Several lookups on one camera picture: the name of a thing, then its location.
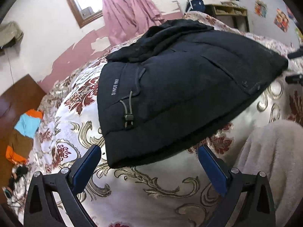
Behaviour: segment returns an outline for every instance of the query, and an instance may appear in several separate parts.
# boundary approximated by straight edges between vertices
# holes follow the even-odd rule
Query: bed
[[[273,39],[240,32],[200,12],[189,12],[184,19],[198,20],[216,30],[246,36],[283,56],[296,49]],[[105,142],[97,111],[97,87],[105,57],[112,51],[134,43],[140,36],[109,49],[102,57],[75,70],[54,85],[39,109],[44,117],[34,139],[26,181],[16,185],[18,203],[13,209],[23,222],[26,191],[33,173],[57,173],[70,167],[96,144],[102,158],[86,189],[78,198],[97,226],[161,227],[199,226],[210,217],[220,200],[203,171],[196,154],[203,144],[229,165],[233,165],[248,135],[277,119],[289,119],[303,125],[302,87],[287,85],[285,76],[302,73],[302,59],[290,60],[289,69],[238,117],[216,134],[171,158],[149,165],[109,169]],[[217,93],[226,98],[226,93]],[[72,226],[58,195],[55,199],[67,226]]]

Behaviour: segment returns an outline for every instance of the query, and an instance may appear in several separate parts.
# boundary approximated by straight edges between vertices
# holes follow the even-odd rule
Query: pink wall paint
[[[165,20],[180,19],[183,14],[180,9],[178,12],[163,15]],[[106,26],[98,30],[93,30],[87,33],[75,46],[70,46],[58,59],[56,59],[52,66],[52,72],[46,76],[38,85],[47,93],[51,90],[57,80],[63,80],[69,76],[73,70],[83,66],[90,60],[102,56],[110,47],[101,52],[93,54],[94,50],[91,48],[91,43],[95,42],[97,38],[107,37]]]

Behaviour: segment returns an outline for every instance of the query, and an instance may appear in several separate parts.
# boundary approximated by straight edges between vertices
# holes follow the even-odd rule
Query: drawstring cord
[[[134,115],[132,113],[132,106],[131,106],[131,95],[132,95],[132,91],[129,93],[129,98],[128,98],[128,103],[129,103],[129,113],[127,111],[127,106],[125,105],[124,101],[120,100],[119,102],[121,102],[124,106],[124,111],[125,111],[125,115],[124,115],[124,119],[125,119],[125,128],[128,127],[128,124],[130,123],[131,126],[134,124]]]

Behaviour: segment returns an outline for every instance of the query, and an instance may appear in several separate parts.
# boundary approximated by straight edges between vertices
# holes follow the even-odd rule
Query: colorful wall poster
[[[296,18],[294,17],[293,13],[290,11],[289,7],[286,6],[288,18],[292,19],[295,23],[297,22]]]
[[[257,14],[260,17],[266,18],[267,14],[267,4],[260,0],[256,0],[255,3],[255,14]]]
[[[295,28],[295,31],[296,31],[296,34],[297,34],[297,37],[298,37],[298,39],[299,39],[300,44],[302,44],[303,35],[302,35],[301,31],[300,31],[299,28],[297,28],[297,27]]]
[[[284,12],[277,9],[277,15],[275,17],[274,23],[283,31],[287,32],[289,19]]]

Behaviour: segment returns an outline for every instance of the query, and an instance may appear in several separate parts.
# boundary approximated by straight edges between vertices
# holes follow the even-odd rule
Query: backpack
[[[188,13],[189,11],[199,11],[204,13],[205,5],[203,0],[188,0],[185,12]]]

